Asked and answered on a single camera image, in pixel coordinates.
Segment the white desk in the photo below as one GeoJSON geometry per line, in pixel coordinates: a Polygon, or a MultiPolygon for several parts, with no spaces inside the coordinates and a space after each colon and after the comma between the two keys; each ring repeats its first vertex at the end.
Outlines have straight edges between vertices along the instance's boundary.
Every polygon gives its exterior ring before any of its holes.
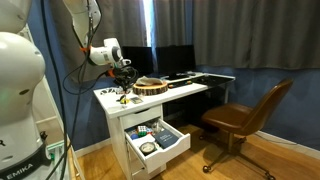
{"type": "MultiPolygon", "coordinates": [[[[205,74],[197,73],[196,76],[191,76],[190,78],[202,75],[205,74]]],[[[233,80],[235,79],[231,76],[221,76],[214,74],[210,75],[231,78],[233,80]]],[[[225,101],[227,101],[228,98],[227,84],[228,83],[225,83],[225,101]]],[[[132,102],[129,102],[125,106],[117,101],[118,99],[120,99],[121,95],[116,95],[116,93],[103,94],[101,93],[101,91],[103,91],[104,89],[94,91],[95,96],[98,98],[101,106],[105,111],[113,151],[127,179],[150,179],[153,176],[159,174],[161,171],[165,170],[166,162],[190,148],[189,134],[184,135],[162,121],[162,104],[171,100],[205,91],[209,88],[210,87],[206,85],[193,83],[174,89],[168,89],[167,92],[159,95],[144,96],[142,97],[142,103],[134,104],[132,102]],[[124,130],[152,119],[159,119],[159,122],[166,129],[169,129],[176,136],[178,136],[179,140],[165,150],[156,151],[149,154],[148,156],[144,156],[137,147],[134,147],[132,145],[132,140],[124,132],[124,130]]],[[[136,96],[136,94],[130,93],[127,95],[127,98],[136,96]]]]}

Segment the blue wall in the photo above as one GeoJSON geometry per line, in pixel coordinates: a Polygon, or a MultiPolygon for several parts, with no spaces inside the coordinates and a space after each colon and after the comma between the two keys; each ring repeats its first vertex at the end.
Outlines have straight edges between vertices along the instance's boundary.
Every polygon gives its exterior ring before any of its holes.
{"type": "MultiPolygon", "coordinates": [[[[46,60],[46,77],[51,91],[59,105],[57,82],[55,73],[49,56],[47,42],[41,19],[40,2],[33,1],[31,14],[29,17],[29,27],[31,29],[36,46],[43,53],[46,60]]],[[[54,59],[58,64],[60,78],[66,75],[63,64],[63,56],[59,49],[59,42],[51,17],[48,18],[50,39],[54,59]]],[[[289,93],[283,99],[279,107],[274,112],[270,121],[263,131],[284,138],[290,141],[320,150],[320,70],[278,70],[278,69],[232,69],[232,68],[209,68],[200,67],[208,73],[232,75],[237,79],[230,88],[230,101],[254,106],[257,101],[270,88],[285,77],[294,79],[294,84],[289,93]]],[[[68,82],[68,87],[77,91],[72,82],[68,82]]],[[[114,86],[112,79],[102,79],[95,86],[95,89],[114,86]]],[[[63,91],[64,104],[66,109],[66,121],[68,134],[71,136],[73,118],[76,106],[76,96],[69,95],[63,91]]],[[[75,138],[73,147],[75,150],[98,143],[109,138],[108,127],[105,121],[103,109],[95,99],[92,91],[81,96],[79,118],[76,123],[75,138]]]]}

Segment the open drawer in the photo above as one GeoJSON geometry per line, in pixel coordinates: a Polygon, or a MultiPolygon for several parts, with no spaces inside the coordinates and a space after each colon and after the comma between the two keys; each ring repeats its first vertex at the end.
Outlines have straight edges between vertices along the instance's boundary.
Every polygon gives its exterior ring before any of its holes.
{"type": "Polygon", "coordinates": [[[129,134],[125,132],[128,144],[144,164],[148,173],[151,173],[155,169],[159,168],[160,166],[164,165],[171,159],[175,158],[176,156],[190,148],[190,134],[182,134],[161,119],[158,119],[158,123],[161,124],[164,129],[169,130],[171,133],[177,136],[178,140],[169,147],[165,149],[158,149],[148,155],[144,155],[140,151],[139,147],[137,147],[135,143],[133,143],[133,140],[130,138],[129,134]]]}

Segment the gray curtain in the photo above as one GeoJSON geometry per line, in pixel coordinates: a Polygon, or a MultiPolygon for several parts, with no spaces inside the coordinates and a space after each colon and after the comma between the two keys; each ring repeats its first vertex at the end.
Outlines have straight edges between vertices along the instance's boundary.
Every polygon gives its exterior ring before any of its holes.
{"type": "Polygon", "coordinates": [[[320,1],[194,1],[197,64],[320,68],[320,1]]]}
{"type": "Polygon", "coordinates": [[[170,45],[185,45],[188,40],[187,21],[188,0],[154,0],[155,36],[156,47],[170,45]]]}
{"type": "MultiPolygon", "coordinates": [[[[67,71],[71,72],[84,60],[76,36],[72,31],[72,18],[62,1],[49,1],[56,25],[67,71]]],[[[92,46],[103,46],[103,40],[117,38],[120,46],[144,46],[145,18],[142,0],[97,0],[102,19],[93,38],[92,46]]],[[[84,81],[95,79],[106,66],[87,66],[84,81]]],[[[70,76],[77,80],[77,72],[70,76]]]]}

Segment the chair backrest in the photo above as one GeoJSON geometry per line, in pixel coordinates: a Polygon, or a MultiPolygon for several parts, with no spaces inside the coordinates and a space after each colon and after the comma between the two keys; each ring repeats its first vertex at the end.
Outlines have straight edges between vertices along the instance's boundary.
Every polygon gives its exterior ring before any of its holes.
{"type": "Polygon", "coordinates": [[[292,83],[292,79],[284,79],[262,97],[242,124],[241,131],[245,135],[253,134],[263,128],[277,105],[290,89],[292,83]]]}

